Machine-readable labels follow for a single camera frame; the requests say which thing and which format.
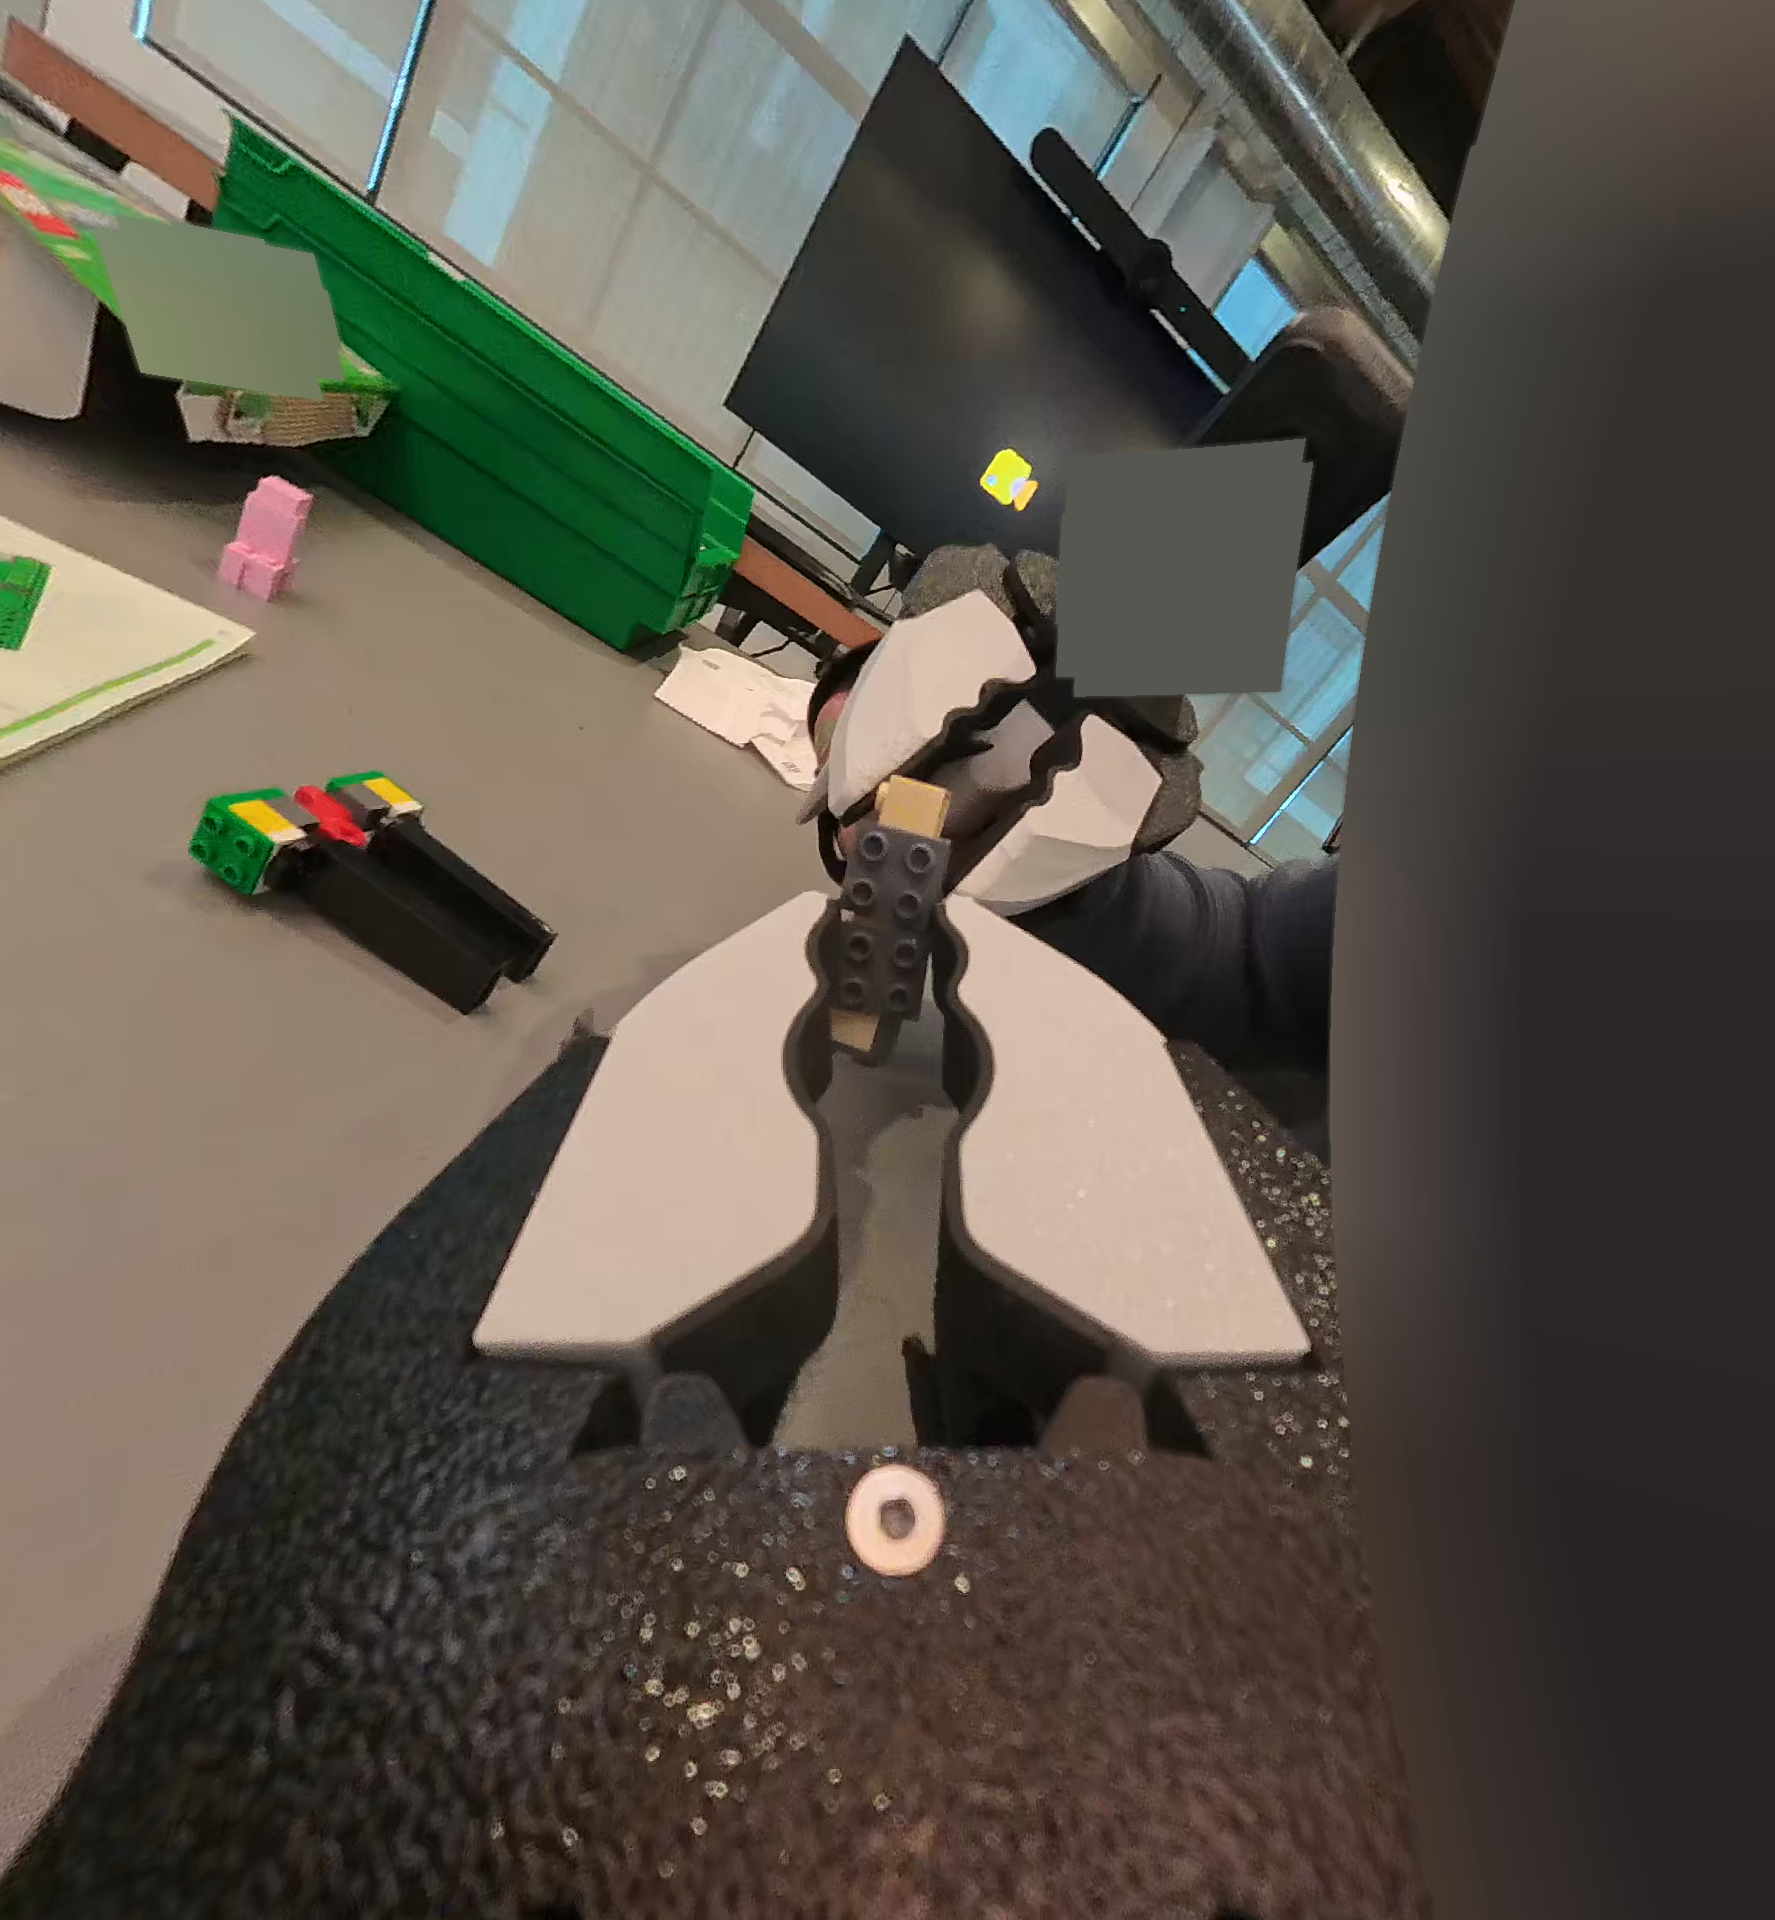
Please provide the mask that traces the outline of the silver ventilation duct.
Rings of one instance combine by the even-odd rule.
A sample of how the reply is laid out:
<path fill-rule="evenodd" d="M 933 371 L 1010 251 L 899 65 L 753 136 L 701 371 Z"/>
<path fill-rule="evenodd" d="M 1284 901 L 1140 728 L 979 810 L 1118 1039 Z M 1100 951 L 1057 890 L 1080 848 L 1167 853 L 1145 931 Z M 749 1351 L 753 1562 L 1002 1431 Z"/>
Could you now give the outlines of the silver ventilation duct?
<path fill-rule="evenodd" d="M 1353 300 L 1425 335 L 1447 211 L 1304 0 L 1176 0 L 1176 47 L 1207 59 L 1284 168 L 1288 225 Z"/>

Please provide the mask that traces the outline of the tan and grey brick assembly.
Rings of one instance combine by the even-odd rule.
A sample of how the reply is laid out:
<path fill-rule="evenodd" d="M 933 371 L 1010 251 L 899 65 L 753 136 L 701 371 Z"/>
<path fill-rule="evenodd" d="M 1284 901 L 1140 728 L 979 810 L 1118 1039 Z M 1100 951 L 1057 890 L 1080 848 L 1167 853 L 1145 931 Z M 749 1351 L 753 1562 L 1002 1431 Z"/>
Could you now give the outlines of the tan and grey brick assembly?
<path fill-rule="evenodd" d="M 883 779 L 864 822 L 906 826 L 906 833 L 926 833 L 926 838 L 949 838 L 949 790 L 926 785 L 926 779 L 899 779 L 899 770 L 894 770 L 894 779 Z M 906 1019 L 894 1019 L 894 1026 L 849 1026 L 849 1019 L 830 1010 L 830 1039 L 833 1039 L 843 1051 L 864 1057 L 864 1068 L 883 1068 L 883 1057 L 894 1051 L 899 1026 L 906 1026 Z"/>

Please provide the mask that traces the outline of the stack of green plastic crates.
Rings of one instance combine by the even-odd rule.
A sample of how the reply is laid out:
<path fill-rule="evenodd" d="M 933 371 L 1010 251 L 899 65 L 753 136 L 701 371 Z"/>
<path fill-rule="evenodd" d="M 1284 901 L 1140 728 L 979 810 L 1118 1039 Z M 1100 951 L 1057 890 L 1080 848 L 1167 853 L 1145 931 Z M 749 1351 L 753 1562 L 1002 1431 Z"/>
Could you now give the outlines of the stack of green plastic crates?
<path fill-rule="evenodd" d="M 321 453 L 362 493 L 619 652 L 724 595 L 753 487 L 252 121 L 213 225 L 315 251 L 338 347 L 392 379 Z"/>

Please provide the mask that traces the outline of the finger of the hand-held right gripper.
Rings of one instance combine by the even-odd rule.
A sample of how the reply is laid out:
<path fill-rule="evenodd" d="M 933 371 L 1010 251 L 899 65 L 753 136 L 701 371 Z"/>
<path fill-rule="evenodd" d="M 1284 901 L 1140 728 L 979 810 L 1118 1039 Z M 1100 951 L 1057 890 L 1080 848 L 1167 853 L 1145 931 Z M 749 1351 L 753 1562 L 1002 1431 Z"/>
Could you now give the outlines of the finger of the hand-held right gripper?
<path fill-rule="evenodd" d="M 803 802 L 803 826 L 856 822 L 883 779 L 926 767 L 960 767 L 997 728 L 997 700 L 1037 692 L 1039 659 L 979 585 L 933 613 L 894 619 L 862 647 L 862 672 L 833 720 L 830 762 Z"/>
<path fill-rule="evenodd" d="M 1115 873 L 1159 802 L 1159 767 L 1100 711 L 1080 711 L 1037 755 L 1037 785 L 952 848 L 952 901 L 1037 916 Z"/>

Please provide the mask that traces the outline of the pink toy pig figure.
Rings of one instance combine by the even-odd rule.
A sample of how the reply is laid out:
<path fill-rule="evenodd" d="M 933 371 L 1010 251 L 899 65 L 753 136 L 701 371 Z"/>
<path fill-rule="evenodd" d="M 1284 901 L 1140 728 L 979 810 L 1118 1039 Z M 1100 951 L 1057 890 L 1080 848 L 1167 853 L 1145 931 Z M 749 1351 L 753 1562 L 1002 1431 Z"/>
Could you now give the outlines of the pink toy pig figure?
<path fill-rule="evenodd" d="M 268 475 L 252 479 L 238 528 L 222 553 L 222 585 L 238 585 L 252 599 L 279 599 L 301 568 L 301 533 L 305 533 L 315 493 Z"/>

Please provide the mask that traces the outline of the black and green brick assembly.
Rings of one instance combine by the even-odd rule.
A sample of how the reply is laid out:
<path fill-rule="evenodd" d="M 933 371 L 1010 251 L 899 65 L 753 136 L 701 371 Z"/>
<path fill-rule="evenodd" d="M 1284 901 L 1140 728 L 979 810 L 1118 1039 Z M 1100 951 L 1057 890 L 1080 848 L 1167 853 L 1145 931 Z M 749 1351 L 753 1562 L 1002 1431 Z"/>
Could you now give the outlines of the black and green brick assembly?
<path fill-rule="evenodd" d="M 428 833 L 392 770 L 213 790 L 189 853 L 238 901 L 301 901 L 454 1010 L 533 979 L 556 925 Z"/>

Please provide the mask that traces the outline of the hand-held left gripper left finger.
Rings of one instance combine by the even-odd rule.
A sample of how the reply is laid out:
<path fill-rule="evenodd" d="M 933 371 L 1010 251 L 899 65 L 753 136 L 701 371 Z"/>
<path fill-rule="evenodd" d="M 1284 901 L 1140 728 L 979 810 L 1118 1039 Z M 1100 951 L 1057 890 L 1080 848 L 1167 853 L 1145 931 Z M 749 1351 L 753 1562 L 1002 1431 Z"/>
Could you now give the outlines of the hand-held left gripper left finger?
<path fill-rule="evenodd" d="M 635 1390 L 701 1375 L 777 1441 L 843 1302 L 830 922 L 830 890 L 794 890 L 615 1019 L 473 1351 Z"/>

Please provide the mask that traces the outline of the black webcam bar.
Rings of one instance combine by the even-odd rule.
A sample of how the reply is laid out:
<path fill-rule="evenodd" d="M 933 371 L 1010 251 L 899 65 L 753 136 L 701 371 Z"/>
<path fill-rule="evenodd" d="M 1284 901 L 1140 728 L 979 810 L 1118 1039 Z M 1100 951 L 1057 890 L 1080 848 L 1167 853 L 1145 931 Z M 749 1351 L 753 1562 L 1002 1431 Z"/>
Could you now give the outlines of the black webcam bar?
<path fill-rule="evenodd" d="M 1039 129 L 1028 147 L 1039 186 L 1067 208 L 1067 222 L 1095 242 L 1095 251 L 1118 270 L 1128 300 L 1140 300 L 1167 335 L 1231 383 L 1257 360 L 1207 315 L 1207 300 L 1176 270 L 1167 242 L 1140 231 L 1128 208 L 1080 168 L 1080 155 Z"/>

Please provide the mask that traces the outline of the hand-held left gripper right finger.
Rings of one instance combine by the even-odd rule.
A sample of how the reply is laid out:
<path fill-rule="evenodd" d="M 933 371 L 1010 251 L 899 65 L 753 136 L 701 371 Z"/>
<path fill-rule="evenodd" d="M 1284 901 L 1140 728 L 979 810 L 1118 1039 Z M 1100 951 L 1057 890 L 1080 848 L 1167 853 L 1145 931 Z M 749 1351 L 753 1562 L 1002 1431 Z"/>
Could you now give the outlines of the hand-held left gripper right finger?
<path fill-rule="evenodd" d="M 949 1019 L 926 1456 L 1216 1456 L 1190 1377 L 1294 1375 L 1310 1323 L 1260 1252 L 1159 1026 L 979 901 L 933 925 Z"/>

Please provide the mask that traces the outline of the black display stand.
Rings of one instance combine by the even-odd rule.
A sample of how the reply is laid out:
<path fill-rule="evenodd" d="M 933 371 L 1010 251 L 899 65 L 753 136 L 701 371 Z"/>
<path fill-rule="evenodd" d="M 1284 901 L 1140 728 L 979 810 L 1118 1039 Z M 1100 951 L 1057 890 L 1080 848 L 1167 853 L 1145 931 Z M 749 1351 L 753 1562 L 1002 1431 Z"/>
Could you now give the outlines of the black display stand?
<path fill-rule="evenodd" d="M 738 432 L 734 475 L 753 487 L 753 545 L 767 545 L 779 568 L 794 568 L 872 626 L 899 613 L 894 545 L 883 545 L 883 528 L 849 493 L 833 493 L 753 428 Z"/>

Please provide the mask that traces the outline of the large black display screen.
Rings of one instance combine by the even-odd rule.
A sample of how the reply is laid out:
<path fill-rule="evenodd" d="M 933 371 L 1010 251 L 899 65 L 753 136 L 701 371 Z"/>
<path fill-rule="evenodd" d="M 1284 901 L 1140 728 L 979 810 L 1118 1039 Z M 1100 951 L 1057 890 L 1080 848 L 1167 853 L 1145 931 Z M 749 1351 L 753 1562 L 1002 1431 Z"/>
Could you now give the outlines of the large black display screen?
<path fill-rule="evenodd" d="M 724 383 L 906 553 L 1062 553 L 1080 460 L 1176 453 L 1223 399 L 917 37 Z"/>

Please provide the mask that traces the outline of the dark blurred cloth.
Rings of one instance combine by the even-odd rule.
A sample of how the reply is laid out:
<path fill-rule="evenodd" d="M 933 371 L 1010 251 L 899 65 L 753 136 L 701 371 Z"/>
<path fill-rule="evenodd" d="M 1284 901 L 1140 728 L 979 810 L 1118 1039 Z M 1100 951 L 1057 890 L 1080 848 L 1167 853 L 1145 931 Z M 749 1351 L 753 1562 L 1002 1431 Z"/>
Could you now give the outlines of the dark blurred cloth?
<path fill-rule="evenodd" d="M 1339 1340 L 1437 1912 L 1775 1912 L 1769 0 L 1505 26 L 1339 866 Z"/>

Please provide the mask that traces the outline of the dark grey stud plate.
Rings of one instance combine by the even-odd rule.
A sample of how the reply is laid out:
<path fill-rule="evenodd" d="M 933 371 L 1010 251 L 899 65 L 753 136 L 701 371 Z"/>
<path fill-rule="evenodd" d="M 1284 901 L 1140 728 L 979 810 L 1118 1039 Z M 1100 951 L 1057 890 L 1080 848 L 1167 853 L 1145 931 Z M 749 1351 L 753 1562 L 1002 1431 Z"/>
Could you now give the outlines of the dark grey stud plate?
<path fill-rule="evenodd" d="M 949 838 L 883 822 L 856 833 L 830 945 L 833 1019 L 894 1026 L 918 1010 L 939 890 Z"/>

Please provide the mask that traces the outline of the person's right forearm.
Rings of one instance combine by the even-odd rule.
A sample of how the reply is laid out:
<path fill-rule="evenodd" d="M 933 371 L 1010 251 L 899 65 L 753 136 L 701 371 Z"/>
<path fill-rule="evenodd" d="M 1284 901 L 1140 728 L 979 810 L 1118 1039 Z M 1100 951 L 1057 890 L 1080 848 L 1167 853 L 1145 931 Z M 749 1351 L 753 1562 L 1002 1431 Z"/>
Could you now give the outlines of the person's right forearm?
<path fill-rule="evenodd" d="M 1327 1151 L 1332 890 L 1339 861 L 1229 873 L 1159 848 L 1017 925 L 1109 979 L 1159 1039 L 1201 1043 Z"/>

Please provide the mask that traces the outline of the large glass window wall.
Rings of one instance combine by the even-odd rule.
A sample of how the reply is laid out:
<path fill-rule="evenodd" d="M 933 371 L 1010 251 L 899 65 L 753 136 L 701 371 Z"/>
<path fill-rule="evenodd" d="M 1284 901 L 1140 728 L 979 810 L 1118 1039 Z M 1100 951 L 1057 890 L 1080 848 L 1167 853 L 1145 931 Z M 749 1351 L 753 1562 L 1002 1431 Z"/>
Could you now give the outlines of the large glass window wall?
<path fill-rule="evenodd" d="M 137 0 L 127 30 L 738 466 L 833 575 L 872 528 L 724 383 L 899 37 L 1010 155 L 1067 136 L 1244 355 L 1327 300 L 1231 181 L 1231 108 L 1140 56 L 1118 9 Z"/>

